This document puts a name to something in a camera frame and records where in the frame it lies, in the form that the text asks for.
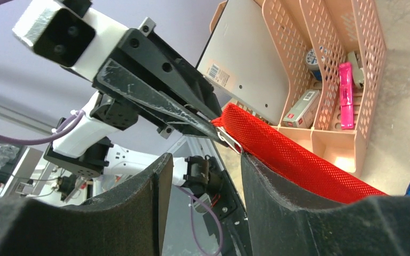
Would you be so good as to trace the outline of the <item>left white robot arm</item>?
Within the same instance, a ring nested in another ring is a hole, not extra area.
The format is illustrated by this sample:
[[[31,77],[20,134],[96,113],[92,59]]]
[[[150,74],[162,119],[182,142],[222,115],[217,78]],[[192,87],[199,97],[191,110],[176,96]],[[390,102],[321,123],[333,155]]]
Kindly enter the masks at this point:
[[[52,142],[44,159],[84,178],[136,175],[155,160],[112,143],[140,117],[183,135],[219,141],[211,121],[221,107],[213,86],[153,30],[127,30],[104,59],[92,81],[96,93],[75,128]]]

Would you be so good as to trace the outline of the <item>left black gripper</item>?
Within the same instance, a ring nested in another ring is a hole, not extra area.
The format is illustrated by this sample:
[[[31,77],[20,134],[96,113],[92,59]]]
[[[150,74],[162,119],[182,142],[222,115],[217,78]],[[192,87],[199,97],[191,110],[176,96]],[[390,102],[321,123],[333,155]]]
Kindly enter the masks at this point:
[[[220,141],[211,120],[222,114],[214,87],[155,31],[127,30],[93,79],[90,138],[124,131],[141,116],[167,139],[184,135]]]

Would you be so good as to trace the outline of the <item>red first aid pouch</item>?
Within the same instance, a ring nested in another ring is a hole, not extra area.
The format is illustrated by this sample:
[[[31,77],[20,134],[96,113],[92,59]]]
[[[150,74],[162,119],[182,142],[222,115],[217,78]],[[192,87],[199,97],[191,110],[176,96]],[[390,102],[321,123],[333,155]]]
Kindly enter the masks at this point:
[[[237,105],[228,104],[211,124],[221,127],[240,149],[274,173],[309,192],[350,204],[385,193],[300,146]]]

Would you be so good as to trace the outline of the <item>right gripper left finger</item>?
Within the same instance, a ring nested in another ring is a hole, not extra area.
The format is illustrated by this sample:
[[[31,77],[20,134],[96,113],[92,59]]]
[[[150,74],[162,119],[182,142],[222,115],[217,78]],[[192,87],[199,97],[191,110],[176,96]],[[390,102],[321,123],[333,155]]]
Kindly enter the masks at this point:
[[[0,198],[0,255],[160,255],[173,156],[81,205]]]

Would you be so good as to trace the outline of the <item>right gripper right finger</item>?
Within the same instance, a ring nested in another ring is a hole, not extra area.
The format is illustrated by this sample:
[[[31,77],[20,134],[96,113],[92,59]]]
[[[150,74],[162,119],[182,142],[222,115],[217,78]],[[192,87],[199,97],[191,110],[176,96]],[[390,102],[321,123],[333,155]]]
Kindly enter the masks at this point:
[[[410,196],[344,205],[241,156],[253,255],[410,255]]]

